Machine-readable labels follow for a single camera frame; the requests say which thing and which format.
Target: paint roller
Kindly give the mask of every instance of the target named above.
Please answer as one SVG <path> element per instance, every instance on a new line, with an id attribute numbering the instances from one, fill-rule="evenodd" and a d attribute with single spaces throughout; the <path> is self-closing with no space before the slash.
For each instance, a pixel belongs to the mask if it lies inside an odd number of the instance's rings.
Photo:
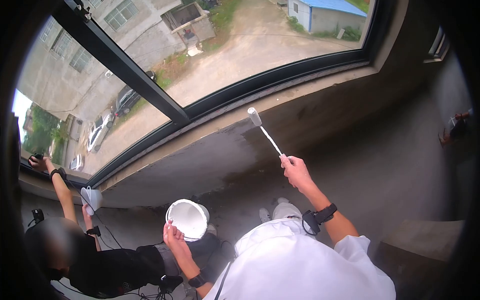
<path id="1" fill-rule="evenodd" d="M 257 127 L 260 127 L 260 129 L 263 131 L 263 133 L 268 138 L 268 140 L 270 140 L 270 142 L 272 143 L 273 147 L 275 147 L 278 154 L 282 155 L 282 152 L 280 151 L 280 149 L 278 148 L 276 143 L 273 141 L 273 139 L 270 137 L 270 135 L 267 133 L 267 131 L 263 128 L 262 119 L 260 119 L 260 116 L 258 115 L 257 110 L 255 108 L 249 108 L 247 110 L 247 113 L 248 113 L 248 116 L 250 117 L 250 119 L 252 120 L 253 124 Z"/>

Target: white sneaker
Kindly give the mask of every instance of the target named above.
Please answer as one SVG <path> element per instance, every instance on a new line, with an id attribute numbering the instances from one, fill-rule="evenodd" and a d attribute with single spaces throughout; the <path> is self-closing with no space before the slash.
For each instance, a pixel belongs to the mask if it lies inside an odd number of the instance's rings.
<path id="1" fill-rule="evenodd" d="M 211 234 L 213 234 L 214 236 L 216 236 L 217 231 L 216 231 L 215 225 L 213 225 L 212 223 L 209 223 L 209 224 L 207 225 L 207 230 L 206 230 L 205 233 L 211 233 Z"/>
<path id="2" fill-rule="evenodd" d="M 287 198 L 284 198 L 284 197 L 279 197 L 277 200 L 278 204 L 280 203 L 290 203 L 292 204 Z"/>
<path id="3" fill-rule="evenodd" d="M 268 210 L 266 208 L 260 208 L 260 210 L 258 211 L 258 215 L 260 216 L 260 221 L 262 223 L 265 223 L 265 222 L 268 222 L 268 221 L 271 221 L 272 218 L 270 217 L 270 214 L 268 213 Z"/>

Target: car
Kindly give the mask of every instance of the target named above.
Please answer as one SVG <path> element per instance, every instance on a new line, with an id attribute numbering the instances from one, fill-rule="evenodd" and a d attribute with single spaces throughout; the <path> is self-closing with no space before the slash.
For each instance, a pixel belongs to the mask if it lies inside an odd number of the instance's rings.
<path id="1" fill-rule="evenodd" d="M 153 81 L 156 80 L 155 72 L 153 71 L 146 71 L 145 72 L 148 77 L 150 77 Z M 135 92 L 131 87 L 128 85 L 124 86 L 122 90 L 117 95 L 117 101 L 115 101 L 115 116 L 121 117 L 126 115 L 132 109 L 132 106 L 137 103 L 138 99 L 140 99 L 140 95 Z"/>
<path id="2" fill-rule="evenodd" d="M 82 171 L 84 169 L 84 156 L 77 154 L 77 156 L 72 159 L 68 168 L 74 171 Z"/>
<path id="3" fill-rule="evenodd" d="M 106 109 L 98 117 L 98 119 L 90 127 L 90 133 L 88 135 L 87 142 L 87 151 L 98 152 L 100 150 L 100 145 L 102 144 L 105 135 L 108 130 L 113 126 L 113 120 L 115 119 L 115 114 L 110 110 Z"/>

